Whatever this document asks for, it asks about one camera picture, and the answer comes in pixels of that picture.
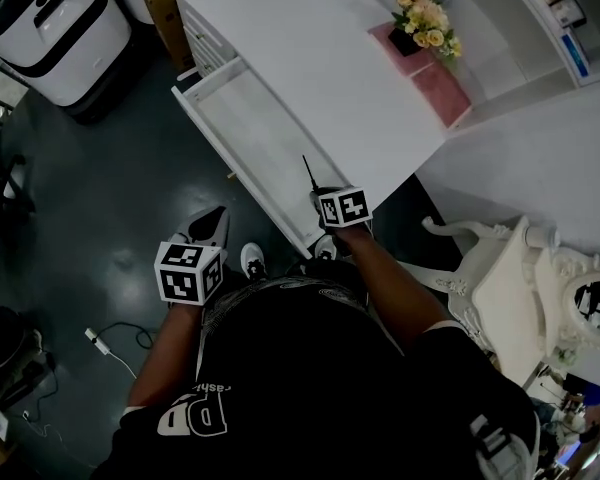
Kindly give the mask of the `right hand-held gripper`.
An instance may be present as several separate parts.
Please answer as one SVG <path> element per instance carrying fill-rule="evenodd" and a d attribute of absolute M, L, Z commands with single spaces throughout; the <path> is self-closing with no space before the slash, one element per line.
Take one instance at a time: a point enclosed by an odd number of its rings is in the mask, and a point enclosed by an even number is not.
<path fill-rule="evenodd" d="M 311 191 L 309 198 L 315 211 L 321 212 L 327 229 L 346 228 L 373 218 L 365 191 L 360 187 L 343 188 L 322 195 Z"/>

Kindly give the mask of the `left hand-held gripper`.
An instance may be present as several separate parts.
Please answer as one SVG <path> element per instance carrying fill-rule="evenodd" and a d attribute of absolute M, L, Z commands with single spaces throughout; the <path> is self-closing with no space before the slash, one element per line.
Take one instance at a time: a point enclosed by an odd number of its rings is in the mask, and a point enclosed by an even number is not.
<path fill-rule="evenodd" d="M 172 235 L 173 242 L 160 244 L 154 271 L 162 301 L 195 306 L 209 301 L 223 283 L 222 248 L 228 233 L 228 209 L 214 206 L 189 216 Z"/>

